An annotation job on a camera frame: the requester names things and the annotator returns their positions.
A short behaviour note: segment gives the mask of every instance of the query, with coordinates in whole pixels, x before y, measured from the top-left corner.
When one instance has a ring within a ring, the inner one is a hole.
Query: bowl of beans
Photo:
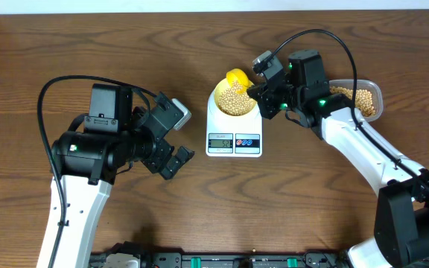
[[[214,102],[221,112],[231,116],[242,116],[254,109],[256,101],[246,92],[239,93],[241,88],[242,85],[238,81],[234,81],[232,85],[229,85],[226,78],[219,82],[214,89]]]
[[[332,94],[342,93],[352,99],[353,79],[330,80],[329,86]],[[380,117],[384,111],[384,101],[376,83],[368,80],[357,80],[355,107],[360,110],[367,122],[375,121]]]

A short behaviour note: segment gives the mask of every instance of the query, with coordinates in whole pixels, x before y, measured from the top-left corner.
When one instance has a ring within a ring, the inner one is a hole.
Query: kitchen scale
[[[225,78],[208,99],[206,122],[206,154],[222,157],[259,157],[262,154],[262,117],[256,104],[245,115],[233,116],[222,112],[217,100],[229,88]]]

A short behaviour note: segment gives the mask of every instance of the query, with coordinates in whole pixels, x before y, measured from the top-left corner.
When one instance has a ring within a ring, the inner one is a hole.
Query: wood grain surface
[[[290,35],[324,28],[351,48],[385,110],[372,126],[429,168],[429,11],[147,13],[0,16],[0,267],[34,267],[49,213],[49,164],[36,120],[48,80],[109,77],[180,99],[192,119],[170,143],[197,151],[165,182],[136,164],[120,175],[94,250],[135,242],[187,252],[348,249],[372,236],[376,196],[333,147],[279,115],[264,121],[259,159],[209,158],[206,102],[232,68]],[[318,49],[331,79],[350,78],[337,43],[313,34],[279,55]],[[62,82],[45,98],[50,141],[87,112],[92,83]]]

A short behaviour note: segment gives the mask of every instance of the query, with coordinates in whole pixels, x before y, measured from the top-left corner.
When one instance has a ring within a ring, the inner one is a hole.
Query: clear container of beans
[[[351,92],[354,88],[353,79],[330,80],[329,86],[331,87],[331,92],[343,92],[347,90],[346,95],[349,96],[350,93],[350,98],[352,98]],[[380,88],[377,86],[376,83],[373,83],[372,81],[357,79],[357,95],[359,94],[359,91],[361,89],[363,89],[362,98],[364,98],[364,101],[362,101],[362,103],[366,103],[367,108],[365,110],[364,108],[361,109],[359,107],[359,97],[356,97],[357,101],[355,106],[361,110],[362,114],[368,115],[364,116],[367,122],[375,121],[384,111],[384,100],[381,96]]]

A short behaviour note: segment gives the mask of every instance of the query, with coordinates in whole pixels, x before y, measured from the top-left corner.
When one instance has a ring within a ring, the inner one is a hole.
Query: dried chickpea
[[[342,93],[349,99],[352,99],[353,90],[346,89],[341,86],[331,86],[331,93]],[[372,93],[366,89],[357,89],[355,96],[355,107],[357,107],[364,117],[375,115],[376,111],[373,107]]]
[[[254,107],[255,100],[250,98],[247,93],[238,94],[242,85],[235,81],[232,86],[221,93],[218,100],[218,107],[228,115],[246,115]]]

